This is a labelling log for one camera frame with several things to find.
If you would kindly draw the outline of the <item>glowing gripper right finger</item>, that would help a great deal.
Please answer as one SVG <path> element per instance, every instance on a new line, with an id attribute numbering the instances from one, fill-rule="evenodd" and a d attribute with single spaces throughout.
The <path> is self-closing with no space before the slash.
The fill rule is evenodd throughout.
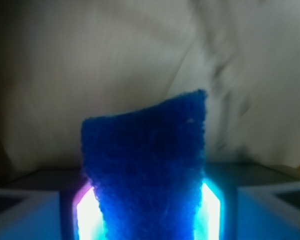
<path id="1" fill-rule="evenodd" d="M 300 170 L 208 163 L 196 240 L 300 240 Z"/>

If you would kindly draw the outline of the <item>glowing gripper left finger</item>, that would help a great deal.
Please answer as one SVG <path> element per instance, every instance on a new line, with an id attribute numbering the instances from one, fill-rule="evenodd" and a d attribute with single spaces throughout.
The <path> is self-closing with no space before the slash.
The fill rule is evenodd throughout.
<path id="1" fill-rule="evenodd" d="M 104 240 L 93 187 L 79 169 L 0 177 L 0 240 Z"/>

